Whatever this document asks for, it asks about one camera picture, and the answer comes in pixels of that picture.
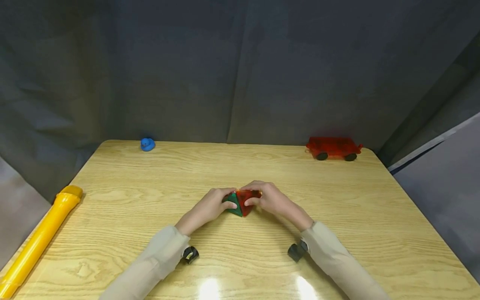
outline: person's right hand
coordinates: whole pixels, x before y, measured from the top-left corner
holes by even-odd
[[[303,208],[291,201],[271,182],[254,180],[242,187],[241,190],[258,190],[262,192],[261,198],[250,198],[245,201],[246,206],[256,205],[271,214],[282,216],[300,231],[310,228],[313,224],[313,219]]]
[[[288,211],[295,206],[295,203],[293,203],[271,182],[254,180],[242,187],[241,190],[261,191],[261,198],[250,198],[245,201],[245,205],[256,205],[274,215],[285,217]]]

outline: wrist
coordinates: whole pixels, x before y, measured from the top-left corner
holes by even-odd
[[[312,227],[314,220],[307,212],[301,208],[298,204],[292,202],[292,207],[288,210],[286,216],[284,216],[290,223],[292,223],[300,232]]]
[[[189,237],[195,230],[200,228],[202,225],[203,224],[199,225],[197,220],[193,217],[191,211],[188,211],[175,224],[175,227],[181,234]]]

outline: long sleeve shirt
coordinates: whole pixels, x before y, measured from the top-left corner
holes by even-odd
[[[324,224],[315,222],[301,236],[308,245],[312,259],[351,300],[390,299]],[[175,269],[189,240],[189,237],[179,233],[173,226],[162,229],[99,299],[144,299],[160,280]]]

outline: wood grain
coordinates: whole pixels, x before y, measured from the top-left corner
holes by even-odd
[[[106,141],[88,160],[72,181],[86,196],[16,299],[97,299],[210,188],[251,180],[274,182],[329,226],[392,299],[480,299],[476,281],[368,149],[354,162],[320,162],[301,146],[157,142],[143,152],[138,141]],[[200,259],[181,263],[147,299],[345,298],[309,258],[287,256],[298,237],[266,212],[225,213],[193,234]]]

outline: person's left hand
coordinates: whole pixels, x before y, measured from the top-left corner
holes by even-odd
[[[175,227],[181,234],[191,235],[195,230],[215,220],[224,210],[237,208],[230,201],[222,203],[223,198],[235,191],[235,188],[211,189],[190,211],[181,217]]]

